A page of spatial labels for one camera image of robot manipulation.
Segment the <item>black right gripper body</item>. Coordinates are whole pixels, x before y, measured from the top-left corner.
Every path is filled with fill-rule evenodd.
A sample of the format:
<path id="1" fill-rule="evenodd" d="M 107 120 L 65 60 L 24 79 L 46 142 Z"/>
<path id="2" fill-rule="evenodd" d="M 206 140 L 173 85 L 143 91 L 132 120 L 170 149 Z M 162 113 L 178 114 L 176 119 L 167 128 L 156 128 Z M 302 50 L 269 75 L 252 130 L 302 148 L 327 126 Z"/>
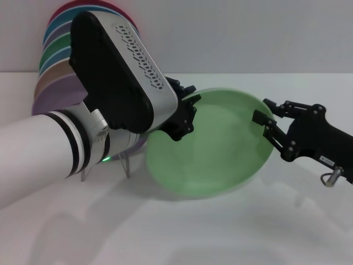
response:
<path id="1" fill-rule="evenodd" d="M 353 136 L 333 127 L 325 110 L 303 110 L 288 115 L 293 119 L 286 134 L 286 161 L 309 157 L 334 170 L 353 184 Z"/>

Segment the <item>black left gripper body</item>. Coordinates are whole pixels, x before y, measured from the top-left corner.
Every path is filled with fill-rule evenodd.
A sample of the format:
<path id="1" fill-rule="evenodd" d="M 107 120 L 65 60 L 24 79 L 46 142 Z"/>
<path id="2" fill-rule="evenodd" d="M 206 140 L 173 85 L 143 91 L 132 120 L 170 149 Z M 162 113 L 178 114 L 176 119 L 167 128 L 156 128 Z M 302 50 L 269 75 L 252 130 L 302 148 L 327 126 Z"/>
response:
<path id="1" fill-rule="evenodd" d="M 160 126 L 152 129 L 150 133 L 162 131 L 168 134 L 169 137 L 183 137 L 184 135 L 184 118 L 181 106 L 178 106 L 176 111 Z"/>

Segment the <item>light green plate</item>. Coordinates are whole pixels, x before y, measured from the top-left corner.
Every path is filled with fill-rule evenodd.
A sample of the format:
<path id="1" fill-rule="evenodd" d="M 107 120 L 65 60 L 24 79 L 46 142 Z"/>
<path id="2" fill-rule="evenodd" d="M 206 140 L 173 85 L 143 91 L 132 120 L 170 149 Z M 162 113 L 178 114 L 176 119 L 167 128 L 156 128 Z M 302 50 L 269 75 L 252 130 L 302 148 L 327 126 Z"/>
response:
<path id="1" fill-rule="evenodd" d="M 253 122 L 255 110 L 271 116 L 265 103 L 230 88 L 197 92 L 194 129 L 181 140 L 155 131 L 147 140 L 146 166 L 169 192 L 206 198 L 234 190 L 266 164 L 273 146 L 263 127 Z"/>

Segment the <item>clear acrylic plate rack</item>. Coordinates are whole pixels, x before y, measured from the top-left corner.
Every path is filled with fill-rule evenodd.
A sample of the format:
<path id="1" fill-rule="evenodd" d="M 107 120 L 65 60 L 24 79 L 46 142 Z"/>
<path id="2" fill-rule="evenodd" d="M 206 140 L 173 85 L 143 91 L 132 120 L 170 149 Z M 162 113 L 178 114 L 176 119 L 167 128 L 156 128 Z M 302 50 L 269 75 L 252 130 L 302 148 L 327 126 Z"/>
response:
<path id="1" fill-rule="evenodd" d="M 126 174 L 127 178 L 130 178 L 130 161 L 129 161 L 129 156 L 127 155 L 126 152 L 118 153 L 117 155 L 114 156 L 108 156 L 106 158 L 101 159 L 97 164 L 100 163 L 108 163 L 112 161 L 119 161 L 122 165 L 122 168 Z M 91 172 L 93 166 L 89 166 L 81 171 L 81 176 L 80 176 L 80 181 L 84 182 L 89 173 Z"/>

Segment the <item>lavender plate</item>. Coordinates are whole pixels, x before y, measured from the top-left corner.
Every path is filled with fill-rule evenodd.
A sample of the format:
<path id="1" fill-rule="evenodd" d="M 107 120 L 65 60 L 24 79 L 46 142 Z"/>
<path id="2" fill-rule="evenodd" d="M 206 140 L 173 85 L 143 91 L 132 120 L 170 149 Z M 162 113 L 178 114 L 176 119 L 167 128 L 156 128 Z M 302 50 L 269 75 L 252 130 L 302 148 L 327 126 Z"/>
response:
<path id="1" fill-rule="evenodd" d="M 52 110 L 65 109 L 79 104 L 86 96 L 87 91 L 75 74 L 64 76 L 48 85 L 34 99 L 31 114 L 38 115 Z"/>

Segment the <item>red plate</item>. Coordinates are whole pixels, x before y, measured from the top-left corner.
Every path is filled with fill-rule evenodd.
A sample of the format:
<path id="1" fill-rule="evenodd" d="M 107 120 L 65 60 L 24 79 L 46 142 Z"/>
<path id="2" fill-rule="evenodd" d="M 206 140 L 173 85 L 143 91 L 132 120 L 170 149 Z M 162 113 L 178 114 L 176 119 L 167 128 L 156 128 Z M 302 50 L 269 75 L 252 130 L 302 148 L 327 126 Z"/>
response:
<path id="1" fill-rule="evenodd" d="M 101 6 L 101 7 L 105 7 L 105 8 L 109 8 L 111 10 L 114 10 L 116 12 L 118 12 L 119 14 L 121 14 L 122 16 L 124 16 L 126 19 L 129 20 L 130 23 L 132 23 L 133 26 L 135 26 L 135 28 L 137 28 L 135 22 L 130 18 L 129 15 L 127 15 L 121 8 L 109 3 L 109 2 L 105 2 L 102 0 L 73 0 L 70 1 L 64 5 L 62 5 L 61 7 L 59 7 L 54 14 L 52 15 L 52 17 L 50 18 L 49 22 L 48 22 L 48 26 L 51 24 L 51 22 L 57 17 L 59 16 L 61 13 L 63 13 L 66 10 L 69 10 L 70 8 L 74 8 L 74 7 L 78 7 L 78 6 Z"/>

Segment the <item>beige plate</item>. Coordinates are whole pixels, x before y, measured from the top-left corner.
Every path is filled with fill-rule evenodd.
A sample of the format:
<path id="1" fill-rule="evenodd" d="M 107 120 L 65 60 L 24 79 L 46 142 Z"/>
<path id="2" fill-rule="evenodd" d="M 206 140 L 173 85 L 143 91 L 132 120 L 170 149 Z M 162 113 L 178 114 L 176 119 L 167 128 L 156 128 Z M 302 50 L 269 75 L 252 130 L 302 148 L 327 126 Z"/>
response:
<path id="1" fill-rule="evenodd" d="M 69 58 L 54 63 L 39 76 L 34 90 L 34 99 L 54 81 L 73 74 L 74 70 L 72 70 L 72 67 L 69 65 Z"/>

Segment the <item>light blue plate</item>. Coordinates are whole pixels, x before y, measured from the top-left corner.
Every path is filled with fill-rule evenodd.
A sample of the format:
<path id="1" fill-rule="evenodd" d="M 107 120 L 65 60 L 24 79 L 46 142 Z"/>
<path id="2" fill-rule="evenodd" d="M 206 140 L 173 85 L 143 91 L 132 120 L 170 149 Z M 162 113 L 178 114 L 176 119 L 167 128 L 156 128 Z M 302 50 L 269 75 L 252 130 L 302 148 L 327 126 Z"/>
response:
<path id="1" fill-rule="evenodd" d="M 59 51 L 54 52 L 52 55 L 46 56 L 41 59 L 39 64 L 39 76 L 41 76 L 48 68 L 53 66 L 55 63 L 62 60 L 68 60 L 71 54 L 71 47 L 65 47 Z"/>

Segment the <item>dark green plate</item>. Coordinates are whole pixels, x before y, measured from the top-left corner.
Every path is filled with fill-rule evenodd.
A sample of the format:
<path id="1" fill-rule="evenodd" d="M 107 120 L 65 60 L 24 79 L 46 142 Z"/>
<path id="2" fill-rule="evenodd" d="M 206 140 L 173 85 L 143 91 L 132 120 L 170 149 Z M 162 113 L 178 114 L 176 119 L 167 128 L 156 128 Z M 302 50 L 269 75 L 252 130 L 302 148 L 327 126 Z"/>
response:
<path id="1" fill-rule="evenodd" d="M 43 50 L 42 57 L 39 62 L 39 70 L 43 67 L 44 63 L 56 52 L 61 51 L 71 46 L 71 35 L 65 33 L 56 39 L 54 39 L 48 46 Z"/>

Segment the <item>grey purple plate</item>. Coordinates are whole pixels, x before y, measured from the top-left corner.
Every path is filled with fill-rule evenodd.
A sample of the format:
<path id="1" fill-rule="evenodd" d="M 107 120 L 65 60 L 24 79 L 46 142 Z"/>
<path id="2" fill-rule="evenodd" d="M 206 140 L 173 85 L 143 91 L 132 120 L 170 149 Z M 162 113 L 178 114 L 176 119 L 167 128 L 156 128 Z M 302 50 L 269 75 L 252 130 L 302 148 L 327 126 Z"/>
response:
<path id="1" fill-rule="evenodd" d="M 43 49 L 46 49 L 55 39 L 70 32 L 72 21 L 68 21 L 54 29 L 45 39 Z"/>

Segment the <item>teal blue plate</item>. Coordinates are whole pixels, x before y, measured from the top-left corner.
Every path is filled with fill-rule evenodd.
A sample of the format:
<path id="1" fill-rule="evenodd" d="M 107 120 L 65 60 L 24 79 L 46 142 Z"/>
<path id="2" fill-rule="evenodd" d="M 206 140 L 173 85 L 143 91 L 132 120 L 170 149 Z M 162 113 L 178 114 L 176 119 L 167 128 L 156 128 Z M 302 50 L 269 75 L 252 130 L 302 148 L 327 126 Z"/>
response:
<path id="1" fill-rule="evenodd" d="M 69 10 L 64 11 L 63 13 L 61 13 L 59 16 L 57 16 L 49 26 L 47 26 L 46 31 L 44 33 L 44 38 L 43 38 L 43 42 L 42 44 L 44 44 L 45 39 L 48 37 L 48 35 L 57 27 L 59 27 L 60 25 L 68 22 L 68 21 L 72 21 L 72 19 L 80 12 L 83 11 L 102 11 L 102 12 L 107 12 L 107 13 L 112 13 L 115 15 L 118 15 L 120 17 L 124 17 L 121 14 L 119 14 L 118 12 L 111 10 L 109 8 L 105 8 L 105 7 L 101 7 L 101 6 L 78 6 L 78 7 L 74 7 L 74 8 L 70 8 Z"/>

